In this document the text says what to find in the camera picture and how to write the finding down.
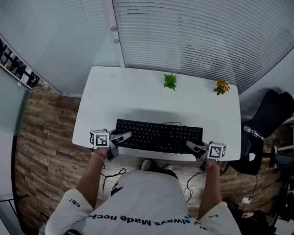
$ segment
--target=white t-shirt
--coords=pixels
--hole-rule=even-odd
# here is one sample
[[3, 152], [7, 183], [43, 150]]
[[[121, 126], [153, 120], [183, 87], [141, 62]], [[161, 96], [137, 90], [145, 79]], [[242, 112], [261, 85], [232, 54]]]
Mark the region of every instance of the white t-shirt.
[[176, 178], [136, 170], [124, 174], [114, 193], [94, 210], [76, 189], [67, 191], [51, 215], [46, 235], [77, 230], [82, 235], [240, 235], [225, 202], [213, 207], [200, 221], [188, 215]]

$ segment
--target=black office chair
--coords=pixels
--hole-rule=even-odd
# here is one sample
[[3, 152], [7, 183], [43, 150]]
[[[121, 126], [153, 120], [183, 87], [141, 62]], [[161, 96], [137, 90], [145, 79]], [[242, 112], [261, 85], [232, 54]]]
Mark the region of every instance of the black office chair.
[[[267, 138], [294, 113], [294, 99], [287, 93], [269, 90], [262, 100], [255, 116], [242, 123], [241, 158], [231, 161], [229, 164], [236, 171], [257, 175], [263, 157], [274, 160], [274, 150], [264, 153], [263, 138]], [[255, 158], [249, 161], [249, 155], [255, 154]]]

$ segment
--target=bracelet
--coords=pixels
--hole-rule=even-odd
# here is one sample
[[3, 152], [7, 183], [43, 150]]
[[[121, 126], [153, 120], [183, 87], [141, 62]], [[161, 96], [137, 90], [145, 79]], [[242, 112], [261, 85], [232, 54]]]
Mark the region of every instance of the bracelet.
[[104, 163], [104, 159], [99, 155], [97, 154], [96, 152], [92, 152], [92, 155], [96, 155], [97, 157], [99, 157], [101, 159], [101, 161]]

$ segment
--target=wooden floor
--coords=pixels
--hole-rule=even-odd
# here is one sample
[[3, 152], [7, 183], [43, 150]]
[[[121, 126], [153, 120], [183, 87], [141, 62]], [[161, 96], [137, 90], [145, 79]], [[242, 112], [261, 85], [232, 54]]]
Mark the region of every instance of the wooden floor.
[[[30, 228], [39, 228], [41, 214], [50, 216], [65, 191], [75, 188], [90, 157], [90, 149], [72, 144], [72, 135], [80, 99], [62, 97], [50, 87], [39, 85], [31, 92], [23, 119], [22, 129], [17, 141], [15, 160], [15, 180], [18, 195], [29, 197], [19, 201], [24, 222]], [[285, 146], [291, 143], [288, 127], [282, 126], [270, 138], [265, 140], [265, 150], [272, 145]], [[111, 164], [107, 164], [103, 173], [116, 174], [120, 169], [127, 171], [138, 169], [144, 159], [119, 155]], [[158, 161], [165, 165], [168, 161]], [[183, 188], [198, 169], [191, 162], [169, 162], [173, 166]], [[258, 174], [258, 185], [249, 205], [240, 206], [243, 210], [260, 209], [268, 212], [281, 185], [276, 183], [279, 173], [268, 169], [268, 163], [262, 164]], [[102, 182], [98, 204], [107, 200], [112, 186], [119, 177], [108, 178], [104, 194]], [[194, 177], [189, 186], [194, 191], [188, 203], [190, 214], [195, 214], [200, 204], [200, 196], [205, 176]], [[233, 169], [221, 176], [222, 196], [229, 204], [235, 203], [234, 197], [241, 203], [243, 197], [249, 197], [256, 184], [255, 176], [239, 174]]]

